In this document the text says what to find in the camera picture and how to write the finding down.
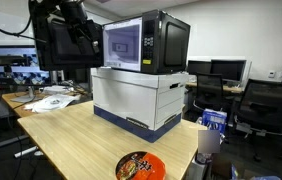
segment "microwave control panel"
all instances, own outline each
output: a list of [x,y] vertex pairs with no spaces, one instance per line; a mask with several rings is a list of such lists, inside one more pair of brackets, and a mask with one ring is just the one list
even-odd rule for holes
[[153,36],[147,36],[143,39],[143,58],[153,58]]
[[155,20],[143,23],[143,59],[153,60]]

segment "computer monitor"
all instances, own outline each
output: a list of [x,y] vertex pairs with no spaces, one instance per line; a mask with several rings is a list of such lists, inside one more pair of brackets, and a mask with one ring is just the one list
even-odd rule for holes
[[72,80],[75,83],[87,83],[89,81],[87,68],[63,70],[63,75],[65,80]]
[[191,75],[195,75],[196,73],[209,74],[211,70],[211,62],[210,61],[188,61],[188,73]]
[[221,74],[224,81],[241,82],[246,60],[211,60],[211,74]]
[[19,86],[51,85],[49,71],[41,71],[33,45],[0,46],[0,77],[12,78]]

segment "wooden table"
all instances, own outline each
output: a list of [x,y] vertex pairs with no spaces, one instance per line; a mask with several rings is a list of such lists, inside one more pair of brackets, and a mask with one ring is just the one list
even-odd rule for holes
[[182,179],[198,148],[198,130],[181,120],[149,143],[93,113],[93,102],[18,119],[34,143],[65,179],[116,179],[115,167],[126,154],[147,151],[166,167],[166,180]]
[[[192,82],[187,82],[186,85],[189,87],[197,87],[197,83]],[[232,93],[242,93],[243,90],[242,88],[223,86],[223,91],[228,91]]]
[[[37,113],[32,112],[31,110],[24,110],[24,106],[26,104],[30,104],[30,103],[34,103],[33,102],[29,102],[29,103],[20,103],[20,102],[14,102],[11,101],[11,99],[16,98],[18,96],[24,96],[27,95],[27,92],[18,92],[18,93],[10,93],[10,94],[3,94],[2,95],[2,99],[8,104],[8,106],[13,109],[13,111],[19,116],[19,117],[27,117],[27,116],[31,116]],[[37,93],[35,95],[38,98],[43,98],[45,95],[44,94],[39,94]]]

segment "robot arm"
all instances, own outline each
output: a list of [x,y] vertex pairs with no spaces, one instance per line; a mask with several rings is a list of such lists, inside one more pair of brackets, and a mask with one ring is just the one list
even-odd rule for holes
[[64,20],[54,20],[67,25],[71,41],[78,45],[81,53],[85,51],[83,41],[86,40],[91,43],[94,54],[99,53],[100,36],[94,22],[87,19],[82,0],[43,0],[40,3],[35,0],[30,2],[29,9],[34,24],[40,20],[41,22],[47,20],[51,14],[61,16]]

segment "noodle cup lid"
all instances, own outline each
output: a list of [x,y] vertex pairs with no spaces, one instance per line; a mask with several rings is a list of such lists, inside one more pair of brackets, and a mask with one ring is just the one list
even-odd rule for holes
[[118,180],[161,180],[165,177],[165,165],[155,155],[138,151],[125,155],[115,168]]

